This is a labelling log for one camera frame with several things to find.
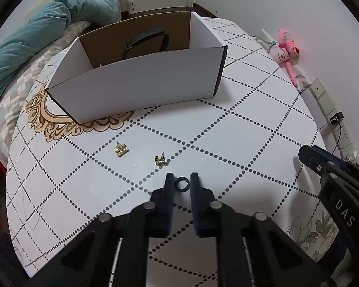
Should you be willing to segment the gold earring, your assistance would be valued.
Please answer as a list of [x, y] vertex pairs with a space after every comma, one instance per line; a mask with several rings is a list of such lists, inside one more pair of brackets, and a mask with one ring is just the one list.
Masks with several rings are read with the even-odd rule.
[[117, 145], [115, 148], [115, 153], [117, 154], [118, 157], [122, 157], [123, 155], [125, 155], [128, 152], [129, 152], [129, 148], [127, 147], [126, 144], [117, 142]]
[[157, 167], [166, 167], [169, 164], [169, 161], [166, 159], [164, 152], [161, 155], [156, 155], [154, 157], [154, 162]]

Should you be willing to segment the teal duvet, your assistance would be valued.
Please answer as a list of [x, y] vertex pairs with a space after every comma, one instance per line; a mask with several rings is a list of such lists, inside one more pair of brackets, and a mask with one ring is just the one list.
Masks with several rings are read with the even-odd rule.
[[119, 0], [53, 0], [0, 44], [0, 98], [17, 71], [73, 22], [100, 26], [119, 22]]

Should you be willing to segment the pink panther plush toy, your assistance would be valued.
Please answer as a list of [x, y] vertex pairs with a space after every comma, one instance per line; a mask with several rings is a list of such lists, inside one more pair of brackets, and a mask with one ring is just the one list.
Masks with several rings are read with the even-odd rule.
[[300, 49], [297, 43], [287, 36], [287, 33], [288, 31], [285, 29], [279, 30], [278, 43], [270, 46], [268, 53], [277, 64], [285, 65], [292, 84], [298, 88], [298, 81], [291, 66], [291, 58], [298, 58]]

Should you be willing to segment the white power strip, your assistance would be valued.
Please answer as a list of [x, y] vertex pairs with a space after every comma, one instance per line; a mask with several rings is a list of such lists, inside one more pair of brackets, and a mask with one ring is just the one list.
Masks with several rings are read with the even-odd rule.
[[346, 125], [344, 113], [318, 77], [303, 90], [302, 99], [318, 126], [324, 148], [347, 161], [358, 162], [357, 147]]

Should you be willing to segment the white cardboard box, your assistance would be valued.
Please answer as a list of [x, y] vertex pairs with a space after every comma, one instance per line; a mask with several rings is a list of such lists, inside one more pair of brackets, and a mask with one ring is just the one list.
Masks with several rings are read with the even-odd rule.
[[75, 39], [46, 85], [76, 123], [214, 97], [227, 43], [195, 12], [134, 17]]

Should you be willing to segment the checkered patterned pillow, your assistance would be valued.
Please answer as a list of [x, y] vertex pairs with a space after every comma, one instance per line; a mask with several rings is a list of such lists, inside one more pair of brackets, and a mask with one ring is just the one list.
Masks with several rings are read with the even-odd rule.
[[88, 26], [88, 21], [70, 24], [60, 38], [40, 50], [17, 71], [0, 100], [0, 125], [7, 126], [12, 137], [26, 98], [46, 63], [68, 47]]

